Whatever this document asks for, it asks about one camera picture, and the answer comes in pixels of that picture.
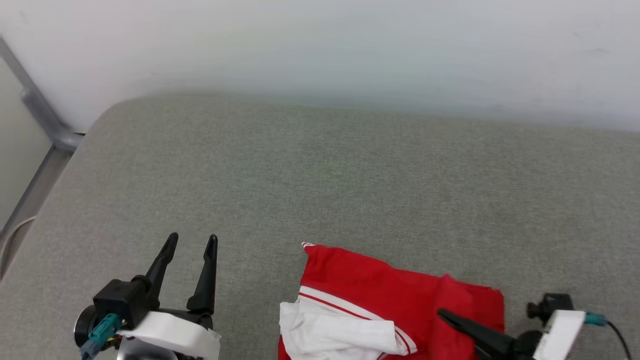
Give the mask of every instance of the red stripe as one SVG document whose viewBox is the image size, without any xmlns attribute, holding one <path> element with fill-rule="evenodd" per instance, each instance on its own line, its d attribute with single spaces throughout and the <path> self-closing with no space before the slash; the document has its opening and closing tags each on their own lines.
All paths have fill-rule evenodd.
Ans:
<svg viewBox="0 0 640 360">
<path fill-rule="evenodd" d="M 361 319 L 364 319 L 364 320 L 371 320 L 370 318 L 366 318 L 366 317 L 364 317 L 364 316 L 362 316 L 362 315 L 358 315 L 358 314 L 356 314 L 356 313 L 354 313 L 354 312 L 352 312 L 352 311 L 349 311 L 349 310 L 347 310 L 347 309 L 344 309 L 343 307 L 340 307 L 340 306 L 338 306 L 338 305 L 332 304 L 332 303 L 330 303 L 330 302 L 328 302 L 328 301 L 326 301 L 326 300 L 319 299 L 319 298 L 317 298 L 317 297 L 315 297 L 315 296 L 307 295 L 307 294 L 304 294 L 304 293 L 299 293 L 299 295 L 300 295 L 300 296 L 304 296 L 304 297 L 309 298 L 309 299 L 312 299 L 312 300 L 315 300 L 315 301 L 317 301 L 317 302 L 321 302 L 321 303 L 323 303 L 323 304 L 325 304 L 325 305 L 329 305 L 329 306 L 334 307 L 334 308 L 336 308 L 336 309 L 338 309 L 338 310 L 340 310 L 340 311 L 344 311 L 344 312 L 345 312 L 345 313 L 347 313 L 347 314 L 353 315 L 353 316 L 355 316 L 355 317 L 357 317 L 357 318 L 361 318 Z M 402 334 L 400 334 L 400 333 L 398 332 L 398 330 L 396 330 L 396 334 L 397 334 L 397 335 L 402 339 L 402 341 L 403 341 L 403 343 L 404 343 L 404 345 L 405 345 L 405 347 L 406 347 L 406 350 L 409 352 L 409 354 L 411 354 L 411 348 L 409 347 L 409 343 L 407 343 L 407 342 L 406 342 L 406 340 L 404 339 L 404 337 L 402 336 Z"/>
</svg>

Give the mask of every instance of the clothing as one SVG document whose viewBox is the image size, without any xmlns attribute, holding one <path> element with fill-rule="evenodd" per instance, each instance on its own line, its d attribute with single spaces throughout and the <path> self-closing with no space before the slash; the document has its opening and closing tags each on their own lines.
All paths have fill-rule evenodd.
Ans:
<svg viewBox="0 0 640 360">
<path fill-rule="evenodd" d="M 308 261 L 298 301 L 280 308 L 280 360 L 289 358 L 286 352 L 292 360 L 347 359 L 341 357 L 346 349 L 352 356 L 348 359 L 472 358 L 473 341 L 437 317 L 441 307 L 504 332 L 504 303 L 498 290 L 457 282 L 448 275 L 394 269 L 340 248 L 310 243 L 303 247 Z M 354 330 L 358 326 L 360 334 Z M 375 329 L 381 339 L 362 339 L 362 333 Z"/>
</svg>

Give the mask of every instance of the red cloth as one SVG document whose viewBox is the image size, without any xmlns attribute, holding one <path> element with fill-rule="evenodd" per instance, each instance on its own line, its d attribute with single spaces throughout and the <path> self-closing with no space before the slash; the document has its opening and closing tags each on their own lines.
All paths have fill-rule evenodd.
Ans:
<svg viewBox="0 0 640 360">
<path fill-rule="evenodd" d="M 499 290 L 392 268 L 389 264 L 337 247 L 303 244 L 308 254 L 300 296 L 360 318 L 392 320 L 407 356 L 396 359 L 472 359 L 473 341 L 436 314 L 457 315 L 504 332 L 504 299 Z M 289 360 L 282 339 L 278 359 Z"/>
</svg>

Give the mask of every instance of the striped trim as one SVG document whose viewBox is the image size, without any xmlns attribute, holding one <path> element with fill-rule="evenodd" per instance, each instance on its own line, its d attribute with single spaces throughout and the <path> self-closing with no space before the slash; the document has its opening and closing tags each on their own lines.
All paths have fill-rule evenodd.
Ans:
<svg viewBox="0 0 640 360">
<path fill-rule="evenodd" d="M 299 295 L 300 297 L 305 298 L 305 300 L 312 301 L 319 306 L 339 313 L 355 316 L 365 320 L 386 320 L 352 302 L 348 302 L 347 300 L 320 290 L 309 288 L 308 286 L 300 286 Z M 413 339 L 411 339 L 411 337 L 399 327 L 396 326 L 395 328 L 396 342 L 399 343 L 399 346 L 402 348 L 401 355 L 413 354 L 418 351 Z"/>
</svg>

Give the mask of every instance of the gray fabric surface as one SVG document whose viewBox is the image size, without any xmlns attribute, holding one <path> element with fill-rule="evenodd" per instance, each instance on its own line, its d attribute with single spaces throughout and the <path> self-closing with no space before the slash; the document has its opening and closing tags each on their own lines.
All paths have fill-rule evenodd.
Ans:
<svg viewBox="0 0 640 360">
<path fill-rule="evenodd" d="M 160 296 L 184 307 L 220 238 L 221 358 L 274 359 L 300 243 L 503 291 L 568 292 L 640 356 L 640 136 L 414 115 L 155 98 L 111 108 L 40 211 L 0 288 L 0 354 L 72 359 L 79 312 L 110 279 L 146 272 L 180 234 Z M 622 359 L 585 328 L 576 359 Z"/>
</svg>

